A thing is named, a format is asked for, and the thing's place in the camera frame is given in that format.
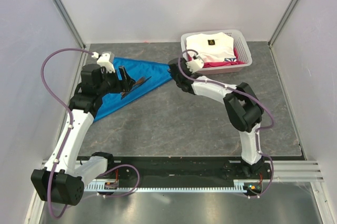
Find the pink folded cloth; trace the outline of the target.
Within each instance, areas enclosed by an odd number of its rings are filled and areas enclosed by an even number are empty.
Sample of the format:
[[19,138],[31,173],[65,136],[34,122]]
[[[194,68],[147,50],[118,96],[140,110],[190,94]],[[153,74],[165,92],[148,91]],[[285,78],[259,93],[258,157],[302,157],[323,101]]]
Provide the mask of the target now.
[[235,55],[234,59],[226,58],[223,62],[206,62],[206,63],[204,63],[204,68],[246,64],[245,62],[239,60],[239,55],[238,55],[238,52],[237,52],[236,48],[234,48],[233,51],[234,51],[234,55]]

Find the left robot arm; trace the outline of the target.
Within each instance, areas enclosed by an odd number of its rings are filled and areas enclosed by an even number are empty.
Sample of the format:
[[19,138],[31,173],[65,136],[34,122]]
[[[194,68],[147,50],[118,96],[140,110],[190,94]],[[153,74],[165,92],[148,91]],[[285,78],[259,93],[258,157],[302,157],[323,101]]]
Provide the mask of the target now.
[[31,181],[42,201],[76,206],[84,188],[95,178],[115,174],[113,155],[95,152],[87,162],[76,166],[84,137],[93,124],[107,94],[130,91],[135,84],[124,66],[119,72],[99,64],[85,65],[81,81],[67,106],[68,116],[61,137],[43,169],[35,169]]

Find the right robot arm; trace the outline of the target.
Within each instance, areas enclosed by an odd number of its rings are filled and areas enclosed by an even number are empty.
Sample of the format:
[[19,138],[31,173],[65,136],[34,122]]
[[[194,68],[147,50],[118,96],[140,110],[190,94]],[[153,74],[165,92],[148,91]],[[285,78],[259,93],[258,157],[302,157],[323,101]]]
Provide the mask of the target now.
[[189,69],[183,58],[175,58],[168,65],[168,72],[182,91],[225,106],[230,123],[240,135],[240,172],[249,179],[258,175],[263,166],[259,129],[264,109],[249,84],[229,85],[209,79]]

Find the white plastic basket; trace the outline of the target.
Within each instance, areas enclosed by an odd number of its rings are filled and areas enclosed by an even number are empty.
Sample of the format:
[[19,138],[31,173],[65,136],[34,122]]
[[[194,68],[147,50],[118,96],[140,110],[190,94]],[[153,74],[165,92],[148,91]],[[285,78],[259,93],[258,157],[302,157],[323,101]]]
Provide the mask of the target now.
[[226,74],[226,73],[234,73],[239,72],[245,67],[248,67],[252,64],[252,56],[251,52],[248,48],[247,42],[243,36],[243,34],[236,29],[225,29],[225,30],[212,30],[205,32],[194,32],[194,33],[186,33],[181,36],[181,49],[186,50],[186,38],[191,35],[196,34],[216,34],[219,32],[223,32],[234,38],[234,48],[236,48],[239,60],[245,62],[244,65],[233,65],[233,66],[221,66],[221,67],[211,67],[211,68],[202,68],[199,70],[200,73],[205,75],[211,74]]

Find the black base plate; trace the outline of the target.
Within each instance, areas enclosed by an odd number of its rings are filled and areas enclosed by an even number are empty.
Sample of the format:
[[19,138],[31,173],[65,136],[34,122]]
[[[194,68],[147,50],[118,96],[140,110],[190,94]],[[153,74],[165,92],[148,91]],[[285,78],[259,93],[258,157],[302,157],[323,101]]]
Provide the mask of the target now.
[[118,165],[132,165],[140,173],[141,182],[149,179],[173,177],[174,179],[192,176],[236,179],[270,179],[272,167],[267,158],[249,165],[240,157],[115,157],[108,162],[108,169]]

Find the left aluminium frame post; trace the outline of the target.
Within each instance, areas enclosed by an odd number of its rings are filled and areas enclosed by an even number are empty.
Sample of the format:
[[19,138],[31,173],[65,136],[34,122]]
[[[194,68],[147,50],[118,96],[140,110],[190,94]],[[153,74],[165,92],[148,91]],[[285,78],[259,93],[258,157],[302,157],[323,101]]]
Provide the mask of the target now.
[[65,5],[63,4],[62,0],[52,0],[53,3],[55,4],[58,12],[60,13],[63,21],[65,22],[67,28],[71,32],[73,38],[75,39],[76,43],[80,48],[86,48],[86,45],[81,38],[77,28],[74,25],[74,22],[72,21],[68,11],[65,8]]

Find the right aluminium frame post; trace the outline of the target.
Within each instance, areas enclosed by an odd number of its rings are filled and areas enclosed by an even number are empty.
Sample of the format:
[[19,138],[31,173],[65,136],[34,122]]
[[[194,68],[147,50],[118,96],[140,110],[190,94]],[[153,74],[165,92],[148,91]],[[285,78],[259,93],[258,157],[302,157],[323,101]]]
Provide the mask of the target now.
[[274,43],[276,42],[277,38],[279,37],[281,31],[286,26],[288,20],[290,19],[292,13],[294,12],[296,6],[298,5],[300,0],[290,0],[288,3],[281,19],[279,20],[274,32],[272,33],[271,38],[268,41],[269,48],[272,48]]

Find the aluminium frame post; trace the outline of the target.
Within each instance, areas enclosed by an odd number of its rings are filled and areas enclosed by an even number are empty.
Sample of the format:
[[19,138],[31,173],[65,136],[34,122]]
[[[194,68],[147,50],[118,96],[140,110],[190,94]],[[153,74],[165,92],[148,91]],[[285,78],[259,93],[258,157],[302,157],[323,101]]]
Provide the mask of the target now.
[[300,0],[290,0],[288,3],[281,19],[279,20],[274,32],[272,33],[271,38],[268,41],[269,48],[272,48],[274,43],[276,42],[277,38],[279,37],[281,31],[286,26],[288,20],[290,19],[292,13],[294,12],[296,6],[298,5]]
[[86,48],[86,45],[81,38],[77,28],[74,25],[74,22],[72,21],[68,11],[65,8],[65,5],[63,4],[62,0],[52,0],[53,3],[55,4],[58,12],[60,13],[63,21],[65,22],[67,28],[71,32],[73,38],[75,39],[76,43],[80,48]]

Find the blue cloth napkin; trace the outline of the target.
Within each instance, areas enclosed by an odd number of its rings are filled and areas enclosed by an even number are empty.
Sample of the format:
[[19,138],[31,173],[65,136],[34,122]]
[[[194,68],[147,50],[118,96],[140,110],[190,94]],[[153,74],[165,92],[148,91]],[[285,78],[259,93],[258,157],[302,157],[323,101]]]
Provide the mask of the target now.
[[120,94],[105,95],[94,119],[95,122],[172,80],[168,64],[115,57],[113,65],[125,68],[125,73],[128,74],[127,83],[132,84],[132,88]]

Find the white folded shirt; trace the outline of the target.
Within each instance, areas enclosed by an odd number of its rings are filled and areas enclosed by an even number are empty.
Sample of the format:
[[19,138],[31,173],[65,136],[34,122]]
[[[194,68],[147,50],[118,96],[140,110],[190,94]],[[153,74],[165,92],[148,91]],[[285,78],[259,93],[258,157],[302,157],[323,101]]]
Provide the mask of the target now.
[[234,38],[219,32],[216,34],[196,34],[186,38],[186,49],[193,49],[205,63],[235,62]]

